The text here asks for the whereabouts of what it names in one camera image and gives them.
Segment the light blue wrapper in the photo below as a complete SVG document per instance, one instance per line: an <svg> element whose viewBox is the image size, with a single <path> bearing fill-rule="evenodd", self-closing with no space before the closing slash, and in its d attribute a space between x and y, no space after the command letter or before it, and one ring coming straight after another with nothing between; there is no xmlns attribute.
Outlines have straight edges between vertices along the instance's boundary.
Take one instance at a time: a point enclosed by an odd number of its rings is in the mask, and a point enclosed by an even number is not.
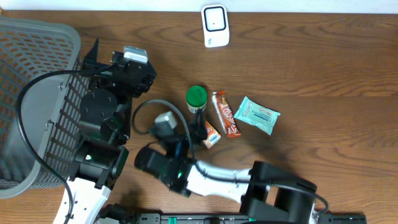
<svg viewBox="0 0 398 224"><path fill-rule="evenodd" d="M271 135L279 115L280 113L260 106L245 96L234 118L256 126Z"/></svg>

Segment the logo on white device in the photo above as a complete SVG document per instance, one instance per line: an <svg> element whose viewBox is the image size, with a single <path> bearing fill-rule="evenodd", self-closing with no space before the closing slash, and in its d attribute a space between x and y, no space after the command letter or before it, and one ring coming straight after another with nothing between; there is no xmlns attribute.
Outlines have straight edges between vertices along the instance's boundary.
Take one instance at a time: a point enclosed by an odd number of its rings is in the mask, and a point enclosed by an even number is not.
<svg viewBox="0 0 398 224"><path fill-rule="evenodd" d="M205 6L201 10L206 47L221 47L229 42L226 8L223 5Z"/></svg>

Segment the red candy wrapper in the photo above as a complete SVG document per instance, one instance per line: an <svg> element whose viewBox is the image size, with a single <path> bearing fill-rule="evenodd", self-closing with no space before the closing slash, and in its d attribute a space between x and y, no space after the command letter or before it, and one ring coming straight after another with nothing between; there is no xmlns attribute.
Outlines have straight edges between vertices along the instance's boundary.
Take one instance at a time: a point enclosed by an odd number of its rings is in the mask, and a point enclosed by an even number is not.
<svg viewBox="0 0 398 224"><path fill-rule="evenodd" d="M220 119L223 131L229 138L241 137L241 132L236 127L234 115L232 114L231 108L226 102L225 91L213 92L211 100L216 108L218 118Z"/></svg>

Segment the gray plastic basket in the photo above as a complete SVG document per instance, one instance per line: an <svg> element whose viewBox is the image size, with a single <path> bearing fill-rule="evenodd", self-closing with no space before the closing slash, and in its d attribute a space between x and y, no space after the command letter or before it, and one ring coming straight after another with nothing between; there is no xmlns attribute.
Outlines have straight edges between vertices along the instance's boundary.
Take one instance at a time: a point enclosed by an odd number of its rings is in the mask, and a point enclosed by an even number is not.
<svg viewBox="0 0 398 224"><path fill-rule="evenodd" d="M0 198L25 189L56 187L22 142L15 103L26 83L55 70L78 69L80 36L63 24L0 16ZM22 104L22 120L34 149L65 178L78 141L79 103L89 79L59 75L34 85Z"/></svg>

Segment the green lid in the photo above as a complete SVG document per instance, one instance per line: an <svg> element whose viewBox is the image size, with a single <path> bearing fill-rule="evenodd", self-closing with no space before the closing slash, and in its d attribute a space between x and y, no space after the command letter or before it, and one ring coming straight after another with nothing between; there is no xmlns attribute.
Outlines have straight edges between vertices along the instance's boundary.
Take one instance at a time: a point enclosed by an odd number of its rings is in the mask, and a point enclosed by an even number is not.
<svg viewBox="0 0 398 224"><path fill-rule="evenodd" d="M205 105L207 92L202 86L193 86L187 91L187 103L195 108Z"/></svg>

